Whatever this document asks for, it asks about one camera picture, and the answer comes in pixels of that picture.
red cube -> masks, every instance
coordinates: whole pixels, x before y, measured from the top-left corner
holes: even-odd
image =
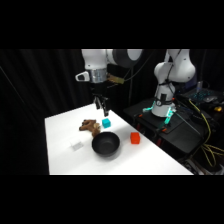
[[[140,134],[138,132],[131,133],[131,144],[139,144],[140,143]]]

black curtain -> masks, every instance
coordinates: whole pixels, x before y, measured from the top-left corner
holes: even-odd
[[[133,79],[131,104],[131,82],[108,88],[112,110],[118,115],[124,117],[123,109],[154,96],[154,68],[164,61],[166,49],[154,50],[152,59]],[[134,72],[152,52],[144,51]],[[203,54],[204,49],[191,49],[197,74]],[[208,49],[203,74],[211,89],[224,90],[223,61],[223,49]],[[1,49],[0,66],[0,172],[48,174],[44,119],[92,103],[89,83],[75,81],[75,75],[84,71],[81,50]],[[112,65],[108,70],[120,77],[128,71]]]
[[[44,119],[92,103],[81,50],[0,50],[0,173],[48,174]]]

table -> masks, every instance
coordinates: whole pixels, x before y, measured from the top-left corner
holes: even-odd
[[[45,119],[48,161],[51,175],[192,175],[154,143],[141,135],[140,145],[132,145],[130,133],[136,132],[128,123],[110,111],[111,127],[102,132],[116,133],[121,145],[110,158],[102,158],[91,147],[92,135],[80,132],[83,120],[96,119],[101,123],[102,110],[91,104]],[[70,140],[81,141],[74,150]]]
[[[145,100],[143,102],[140,102],[139,104],[136,104],[130,108],[125,109],[124,112],[129,117],[133,118],[134,115],[136,114],[142,114],[143,108],[151,107],[151,105],[153,104],[153,101],[154,99]],[[149,130],[155,132],[156,128],[150,123],[148,123],[147,121],[145,121],[144,119],[137,117],[136,121],[142,124],[144,127],[148,128]],[[196,130],[198,130],[199,133],[201,133],[202,136],[207,134],[207,130],[204,130],[202,125],[195,124],[190,121],[189,123],[193,125],[196,128]],[[170,143],[177,150],[183,153],[183,155],[189,155],[195,149],[197,149],[197,147],[201,145],[201,143],[203,142],[202,138],[194,130],[192,130],[192,128],[189,127],[185,122],[183,122],[181,125],[179,125],[176,129],[174,129],[169,134],[160,132],[159,137],[161,137],[162,139]]]

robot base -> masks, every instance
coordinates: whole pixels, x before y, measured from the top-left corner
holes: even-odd
[[[157,117],[163,117],[166,118],[167,114],[170,111],[170,108],[175,107],[175,104],[170,105],[163,105],[161,107],[157,106],[156,104],[153,106],[152,113]]]
[[[161,118],[155,116],[152,111],[149,111],[147,113],[144,113],[142,116],[142,119],[148,122],[149,124],[153,125],[155,129],[161,128],[163,125],[165,125],[166,118]],[[175,128],[177,128],[179,125],[181,125],[183,121],[174,114],[170,120],[170,123],[168,124],[166,134],[172,132]]]

brown object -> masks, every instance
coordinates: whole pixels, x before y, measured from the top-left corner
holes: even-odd
[[[95,138],[98,134],[100,134],[100,124],[96,123],[96,120],[84,120],[82,122],[82,127],[80,127],[79,130],[89,130],[92,132],[93,138]]]

